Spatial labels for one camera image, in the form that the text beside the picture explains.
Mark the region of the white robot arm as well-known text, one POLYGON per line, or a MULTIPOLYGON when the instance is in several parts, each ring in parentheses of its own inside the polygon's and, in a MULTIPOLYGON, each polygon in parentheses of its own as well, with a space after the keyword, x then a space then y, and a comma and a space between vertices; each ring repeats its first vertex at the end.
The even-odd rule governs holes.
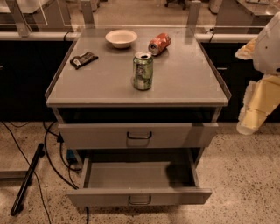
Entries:
POLYGON ((235 57, 253 60, 254 69, 263 74, 259 81, 251 80, 247 85, 236 125, 239 133, 251 135, 280 105, 280 12, 235 57))

